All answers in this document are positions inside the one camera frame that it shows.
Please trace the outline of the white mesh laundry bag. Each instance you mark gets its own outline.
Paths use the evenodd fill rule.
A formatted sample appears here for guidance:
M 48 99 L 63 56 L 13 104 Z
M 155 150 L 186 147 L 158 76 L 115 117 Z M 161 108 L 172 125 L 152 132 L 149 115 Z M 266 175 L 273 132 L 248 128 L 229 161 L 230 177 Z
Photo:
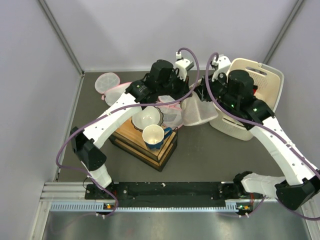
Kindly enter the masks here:
M 205 124 L 218 117 L 218 112 L 212 102 L 201 101 L 195 91 L 191 96 L 180 102 L 181 117 L 184 126 Z

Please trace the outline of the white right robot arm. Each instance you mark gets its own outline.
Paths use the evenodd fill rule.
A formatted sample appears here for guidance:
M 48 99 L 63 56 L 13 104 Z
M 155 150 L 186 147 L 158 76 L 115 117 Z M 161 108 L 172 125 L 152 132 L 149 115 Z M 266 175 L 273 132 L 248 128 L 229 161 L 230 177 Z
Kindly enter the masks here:
M 239 198 L 258 193 L 277 199 L 291 211 L 320 191 L 320 171 L 312 165 L 285 134 L 275 113 L 256 97 L 258 86 L 242 69 L 202 77 L 201 92 L 222 113 L 241 122 L 265 147 L 281 169 L 283 176 L 259 175 L 251 171 L 234 178 L 233 192 Z

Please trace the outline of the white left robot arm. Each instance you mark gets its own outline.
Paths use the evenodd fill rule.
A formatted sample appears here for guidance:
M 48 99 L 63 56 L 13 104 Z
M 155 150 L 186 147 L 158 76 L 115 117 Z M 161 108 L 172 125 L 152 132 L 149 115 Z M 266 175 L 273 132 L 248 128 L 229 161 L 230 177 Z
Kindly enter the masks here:
M 100 148 L 125 121 L 148 104 L 156 103 L 159 96 L 171 96 L 174 100 L 185 96 L 189 92 L 188 71 L 193 67 L 193 61 L 182 57 L 175 63 L 157 60 L 142 79 L 133 81 L 125 89 L 96 123 L 82 131 L 77 127 L 71 130 L 72 150 L 97 184 L 96 192 L 102 198 L 109 198 L 114 187 L 105 165 L 107 157 Z

